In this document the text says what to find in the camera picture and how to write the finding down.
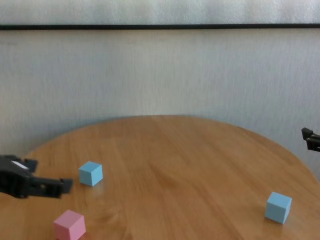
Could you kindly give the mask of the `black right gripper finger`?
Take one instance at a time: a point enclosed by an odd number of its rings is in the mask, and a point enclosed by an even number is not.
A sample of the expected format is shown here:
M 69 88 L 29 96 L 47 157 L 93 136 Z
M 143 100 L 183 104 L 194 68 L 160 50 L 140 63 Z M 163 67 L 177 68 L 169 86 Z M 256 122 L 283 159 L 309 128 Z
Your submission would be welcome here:
M 301 129 L 302 138 L 306 141 L 307 149 L 311 151 L 320 150 L 320 136 L 306 127 Z

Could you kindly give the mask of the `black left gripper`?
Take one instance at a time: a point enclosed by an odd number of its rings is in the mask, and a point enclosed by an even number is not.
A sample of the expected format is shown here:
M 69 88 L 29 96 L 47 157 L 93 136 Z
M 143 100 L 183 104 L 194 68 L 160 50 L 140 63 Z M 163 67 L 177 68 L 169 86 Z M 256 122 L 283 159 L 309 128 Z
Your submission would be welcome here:
M 60 198 L 63 194 L 70 193 L 73 186 L 71 178 L 32 178 L 32 173 L 36 171 L 37 166 L 38 161 L 35 159 L 1 155 L 0 192 L 24 199 L 28 196 L 30 185 L 30 195 L 35 197 Z

